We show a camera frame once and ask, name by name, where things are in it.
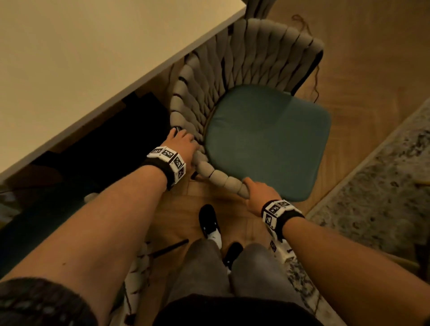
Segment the right marker wrist band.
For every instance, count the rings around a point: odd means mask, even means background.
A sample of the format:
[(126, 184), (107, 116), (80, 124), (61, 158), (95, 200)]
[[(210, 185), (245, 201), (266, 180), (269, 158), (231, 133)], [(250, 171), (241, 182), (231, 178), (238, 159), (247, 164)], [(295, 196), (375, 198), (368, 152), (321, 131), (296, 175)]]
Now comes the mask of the right marker wrist band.
[(261, 210), (261, 217), (272, 237), (283, 242), (282, 229), (285, 223), (294, 217), (304, 218), (304, 215), (287, 200), (279, 199), (267, 202)]

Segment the person's left black shoe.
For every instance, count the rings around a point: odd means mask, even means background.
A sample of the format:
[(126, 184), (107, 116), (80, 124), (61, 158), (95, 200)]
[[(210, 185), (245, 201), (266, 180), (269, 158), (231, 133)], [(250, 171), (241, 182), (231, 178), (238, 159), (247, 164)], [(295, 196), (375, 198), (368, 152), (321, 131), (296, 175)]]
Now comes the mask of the person's left black shoe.
[(213, 241), (218, 249), (222, 249), (221, 229), (214, 207), (205, 204), (199, 211), (198, 219), (203, 236), (207, 240)]

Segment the left marker wrist band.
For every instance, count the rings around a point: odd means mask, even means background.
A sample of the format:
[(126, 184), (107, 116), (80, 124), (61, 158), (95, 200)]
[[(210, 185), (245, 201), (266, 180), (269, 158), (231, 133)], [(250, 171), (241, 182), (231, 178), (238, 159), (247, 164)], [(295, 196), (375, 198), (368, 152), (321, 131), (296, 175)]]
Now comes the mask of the left marker wrist band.
[(153, 149), (142, 166), (154, 166), (161, 170), (167, 180), (166, 189), (171, 190), (185, 175), (186, 163), (181, 155), (167, 146)]

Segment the black shirt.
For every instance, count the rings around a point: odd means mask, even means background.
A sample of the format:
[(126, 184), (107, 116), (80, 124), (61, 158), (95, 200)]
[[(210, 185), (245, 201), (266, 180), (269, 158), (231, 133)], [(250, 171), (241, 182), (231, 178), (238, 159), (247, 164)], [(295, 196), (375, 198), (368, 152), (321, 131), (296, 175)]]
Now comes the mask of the black shirt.
[[(41, 278), (0, 283), (0, 326), (99, 326), (88, 303)], [(153, 326), (323, 326), (292, 302), (189, 295), (170, 302)]]

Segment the white black patterned cloth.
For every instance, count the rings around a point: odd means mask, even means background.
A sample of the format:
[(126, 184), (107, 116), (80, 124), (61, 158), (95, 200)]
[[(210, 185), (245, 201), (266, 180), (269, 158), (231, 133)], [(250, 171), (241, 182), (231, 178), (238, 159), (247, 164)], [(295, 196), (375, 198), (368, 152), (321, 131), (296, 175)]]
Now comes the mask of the white black patterned cloth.
[(108, 326), (134, 326), (141, 294), (148, 285), (151, 243), (144, 242), (114, 300)]

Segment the black stick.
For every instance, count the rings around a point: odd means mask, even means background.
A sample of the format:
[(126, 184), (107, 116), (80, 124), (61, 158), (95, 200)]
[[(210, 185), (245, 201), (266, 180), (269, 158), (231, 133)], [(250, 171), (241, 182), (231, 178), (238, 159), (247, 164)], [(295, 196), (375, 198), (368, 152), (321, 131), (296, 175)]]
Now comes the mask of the black stick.
[(175, 244), (172, 244), (168, 247), (165, 247), (163, 249), (160, 249), (160, 250), (157, 250), (153, 253), (150, 253), (149, 256), (153, 259), (156, 259), (156, 258), (161, 257), (161, 256), (163, 256), (163, 255), (165, 255), (165, 254), (167, 254), (167, 253), (169, 253), (169, 252), (171, 252), (177, 248), (180, 248), (180, 247), (182, 247), (188, 243), (189, 243), (189, 239), (184, 239), (184, 240), (177, 242)]

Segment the grey trousers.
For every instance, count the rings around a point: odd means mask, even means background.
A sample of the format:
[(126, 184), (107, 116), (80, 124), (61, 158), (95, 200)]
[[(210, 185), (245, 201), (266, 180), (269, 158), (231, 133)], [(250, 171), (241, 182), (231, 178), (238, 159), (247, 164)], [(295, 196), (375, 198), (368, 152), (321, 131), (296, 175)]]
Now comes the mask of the grey trousers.
[(291, 302), (305, 308), (281, 264), (258, 243), (244, 248), (228, 275), (220, 249), (213, 240), (193, 242), (182, 264), (170, 275), (161, 306), (191, 294), (267, 299)]

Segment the person's left hand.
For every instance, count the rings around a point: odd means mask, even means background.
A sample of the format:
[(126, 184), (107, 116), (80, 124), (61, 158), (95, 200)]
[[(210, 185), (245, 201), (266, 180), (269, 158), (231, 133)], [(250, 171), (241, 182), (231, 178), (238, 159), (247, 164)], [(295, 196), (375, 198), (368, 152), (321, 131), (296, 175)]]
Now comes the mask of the person's left hand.
[(178, 143), (165, 143), (161, 146), (166, 146), (174, 151), (176, 151), (186, 163), (187, 172), (192, 169), (192, 159), (196, 150), (199, 148), (199, 144), (194, 142), (178, 142)]

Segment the person's right forearm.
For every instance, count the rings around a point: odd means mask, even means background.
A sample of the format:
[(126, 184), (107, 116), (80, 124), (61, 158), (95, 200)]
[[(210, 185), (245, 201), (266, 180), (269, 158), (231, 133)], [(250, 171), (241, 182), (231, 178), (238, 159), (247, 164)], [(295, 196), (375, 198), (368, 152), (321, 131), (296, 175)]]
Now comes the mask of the person's right forearm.
[(430, 326), (430, 285), (371, 248), (295, 217), (283, 236), (348, 326)]

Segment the grey woven chair teal seat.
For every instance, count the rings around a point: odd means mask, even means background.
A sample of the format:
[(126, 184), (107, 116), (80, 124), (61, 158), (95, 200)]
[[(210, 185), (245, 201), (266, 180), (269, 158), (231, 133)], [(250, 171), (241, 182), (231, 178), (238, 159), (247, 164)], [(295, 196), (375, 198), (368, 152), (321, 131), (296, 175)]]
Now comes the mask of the grey woven chair teal seat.
[(185, 57), (170, 124), (194, 134), (194, 176), (249, 198), (245, 177), (301, 202), (314, 187), (330, 114), (295, 96), (323, 57), (310, 33), (266, 19), (275, 0), (242, 0), (245, 16)]

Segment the person's right black shoe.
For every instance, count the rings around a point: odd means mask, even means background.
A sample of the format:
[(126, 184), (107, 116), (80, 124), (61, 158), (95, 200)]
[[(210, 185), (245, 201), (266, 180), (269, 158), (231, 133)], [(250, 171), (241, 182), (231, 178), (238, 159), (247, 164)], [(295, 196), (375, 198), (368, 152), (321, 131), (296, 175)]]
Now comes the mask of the person's right black shoe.
[(242, 251), (243, 251), (243, 246), (240, 242), (233, 242), (228, 248), (223, 258), (223, 264), (227, 269), (228, 275), (231, 273), (234, 261), (238, 258), (238, 256)]

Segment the person's black shoe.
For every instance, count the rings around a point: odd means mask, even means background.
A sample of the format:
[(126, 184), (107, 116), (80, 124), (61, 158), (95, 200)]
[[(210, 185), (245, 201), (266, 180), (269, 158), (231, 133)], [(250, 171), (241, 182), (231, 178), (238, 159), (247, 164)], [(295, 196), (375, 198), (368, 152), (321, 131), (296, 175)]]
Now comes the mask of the person's black shoe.
[(203, 236), (207, 240), (213, 241), (218, 249), (222, 249), (221, 229), (214, 207), (205, 204), (199, 211), (198, 219)]
[(243, 246), (240, 242), (233, 242), (228, 248), (223, 258), (223, 264), (227, 269), (228, 275), (231, 273), (234, 261), (238, 258), (238, 256), (242, 251), (243, 251)]

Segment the person's right hand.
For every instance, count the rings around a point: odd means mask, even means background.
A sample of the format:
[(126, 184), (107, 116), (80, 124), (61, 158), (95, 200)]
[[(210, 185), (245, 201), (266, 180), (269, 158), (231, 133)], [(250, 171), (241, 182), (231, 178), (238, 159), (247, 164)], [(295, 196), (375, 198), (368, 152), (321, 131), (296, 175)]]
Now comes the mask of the person's right hand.
[(281, 196), (265, 183), (258, 183), (258, 192), (255, 197), (245, 201), (247, 209), (257, 217), (261, 217), (261, 210), (268, 202), (281, 200)]

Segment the grey patterned rug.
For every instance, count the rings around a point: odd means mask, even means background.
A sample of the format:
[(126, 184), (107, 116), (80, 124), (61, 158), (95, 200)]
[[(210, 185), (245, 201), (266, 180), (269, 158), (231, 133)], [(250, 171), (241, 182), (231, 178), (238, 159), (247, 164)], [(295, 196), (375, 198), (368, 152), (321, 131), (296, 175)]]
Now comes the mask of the grey patterned rug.
[(295, 205), (430, 283), (430, 98), (311, 209)]

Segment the marker wrist band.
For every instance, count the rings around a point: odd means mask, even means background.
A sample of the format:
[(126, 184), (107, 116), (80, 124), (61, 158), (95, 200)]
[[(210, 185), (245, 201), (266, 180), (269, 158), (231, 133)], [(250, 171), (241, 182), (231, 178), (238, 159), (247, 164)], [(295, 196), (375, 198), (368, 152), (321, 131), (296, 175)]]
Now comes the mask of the marker wrist band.
[(261, 210), (261, 217), (272, 237), (283, 242), (282, 229), (285, 223), (294, 217), (304, 218), (304, 215), (287, 200), (279, 199), (267, 202)]
[(142, 166), (154, 166), (161, 170), (167, 180), (166, 189), (171, 190), (185, 175), (186, 163), (181, 155), (167, 146), (153, 149)]

